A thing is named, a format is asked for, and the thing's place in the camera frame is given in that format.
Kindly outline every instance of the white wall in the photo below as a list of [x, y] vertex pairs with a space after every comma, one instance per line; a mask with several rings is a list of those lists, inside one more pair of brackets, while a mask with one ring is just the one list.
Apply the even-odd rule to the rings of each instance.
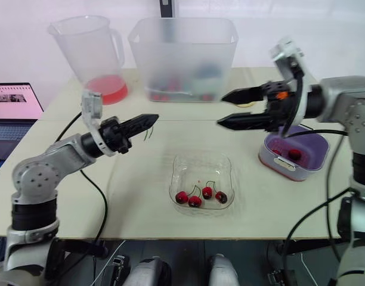
[[[227, 17], [239, 45], [234, 66], [272, 66], [268, 50], [291, 35], [317, 78], [365, 75], [365, 0], [176, 0], [180, 17]], [[46, 107], [72, 76], [46, 29], [81, 14], [111, 19], [123, 35], [125, 67], [135, 67], [126, 37], [159, 17], [159, 0], [0, 0], [0, 82], [28, 81]]]

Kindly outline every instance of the laptop screen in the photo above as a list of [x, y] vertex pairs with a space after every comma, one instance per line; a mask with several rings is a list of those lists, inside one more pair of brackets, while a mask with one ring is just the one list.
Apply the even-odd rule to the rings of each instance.
[[0, 119], [39, 119], [42, 113], [29, 83], [0, 83]]

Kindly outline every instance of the red cherry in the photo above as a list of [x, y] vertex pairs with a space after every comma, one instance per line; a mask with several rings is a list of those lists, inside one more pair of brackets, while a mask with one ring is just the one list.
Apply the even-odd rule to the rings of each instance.
[[215, 197], [221, 204], [225, 204], [228, 201], [228, 197], [223, 192], [217, 192]]
[[206, 186], [205, 188], [202, 189], [202, 196], [205, 200], [208, 200], [210, 198], [212, 198], [212, 188], [209, 186]]
[[279, 156], [282, 156], [282, 153], [279, 150], [273, 149], [273, 152], [278, 154]]
[[302, 153], [297, 149], [291, 149], [289, 151], [289, 158], [294, 161], [298, 161], [302, 157]]
[[188, 204], [190, 207], [200, 207], [202, 200], [198, 196], [194, 195], [189, 199]]
[[189, 198], [186, 192], [179, 192], [176, 194], [175, 199], [177, 203], [185, 204]]

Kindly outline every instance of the floor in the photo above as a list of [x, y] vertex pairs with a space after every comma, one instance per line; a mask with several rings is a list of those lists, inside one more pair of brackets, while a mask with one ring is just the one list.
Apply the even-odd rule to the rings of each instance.
[[[109, 242], [113, 249], [120, 241]], [[266, 251], [269, 246], [268, 257], [273, 268], [282, 268], [281, 257], [276, 252], [276, 246], [281, 241], [126, 241], [117, 252], [128, 255], [131, 266], [140, 260], [159, 256], [172, 268], [173, 286], [205, 285], [205, 266], [207, 258], [216, 253], [222, 253], [229, 258], [238, 273], [241, 286], [268, 286], [267, 273], [270, 267], [267, 262]], [[338, 246], [342, 254], [347, 245]], [[70, 265], [78, 258], [70, 256]], [[311, 271], [318, 285], [327, 285], [330, 278], [335, 277], [338, 264], [329, 247], [311, 250], [303, 253], [303, 260]], [[97, 273], [100, 272], [106, 260], [97, 261]], [[289, 269], [295, 271], [299, 286], [315, 285], [301, 262], [301, 255], [296, 254], [288, 259]], [[60, 285], [86, 285], [92, 283], [93, 262], [90, 257], [82, 261], [75, 270], [67, 274]]]

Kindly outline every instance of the laptop keyboard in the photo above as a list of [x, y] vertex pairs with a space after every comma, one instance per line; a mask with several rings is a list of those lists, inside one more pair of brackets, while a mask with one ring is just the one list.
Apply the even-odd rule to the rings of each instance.
[[19, 141], [21, 140], [31, 126], [1, 126], [0, 140]]

